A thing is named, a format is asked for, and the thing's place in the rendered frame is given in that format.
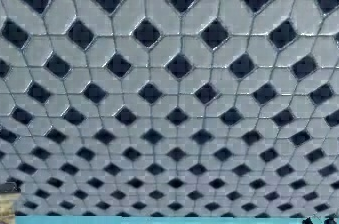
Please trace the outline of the cyan flat slab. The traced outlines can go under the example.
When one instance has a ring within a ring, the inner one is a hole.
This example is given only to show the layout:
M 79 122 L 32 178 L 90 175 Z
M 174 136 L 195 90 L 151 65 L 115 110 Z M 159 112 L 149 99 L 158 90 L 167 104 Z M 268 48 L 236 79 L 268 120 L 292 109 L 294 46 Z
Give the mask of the cyan flat slab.
M 303 224 L 306 218 L 16 216 L 15 224 Z

